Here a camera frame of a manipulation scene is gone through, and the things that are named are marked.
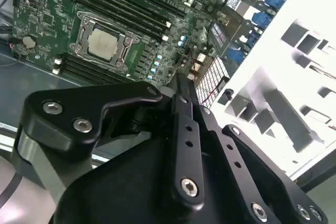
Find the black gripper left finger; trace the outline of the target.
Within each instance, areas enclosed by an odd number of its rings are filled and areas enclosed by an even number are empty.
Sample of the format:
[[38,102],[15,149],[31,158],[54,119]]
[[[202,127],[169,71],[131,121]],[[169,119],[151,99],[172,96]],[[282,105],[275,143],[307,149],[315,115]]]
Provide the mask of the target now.
[[175,77],[171,97],[146,82],[32,93],[16,150],[59,204],[78,178],[153,139],[174,113],[192,116],[187,79]]

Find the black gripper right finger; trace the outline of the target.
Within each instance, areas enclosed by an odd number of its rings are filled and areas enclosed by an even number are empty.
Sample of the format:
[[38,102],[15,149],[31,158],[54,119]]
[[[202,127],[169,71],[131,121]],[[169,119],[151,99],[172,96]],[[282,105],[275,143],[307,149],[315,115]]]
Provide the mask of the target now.
[[328,223],[322,209],[241,129],[220,128],[211,111],[200,105],[192,80],[186,89],[201,145],[219,170],[215,183],[225,188],[228,223]]

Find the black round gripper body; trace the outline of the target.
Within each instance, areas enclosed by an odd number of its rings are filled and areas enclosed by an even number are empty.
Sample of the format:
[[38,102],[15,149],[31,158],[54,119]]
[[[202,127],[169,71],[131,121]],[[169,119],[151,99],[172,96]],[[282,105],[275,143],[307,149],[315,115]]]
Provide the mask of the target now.
[[203,107],[193,112],[78,178],[54,223],[243,223],[232,139]]

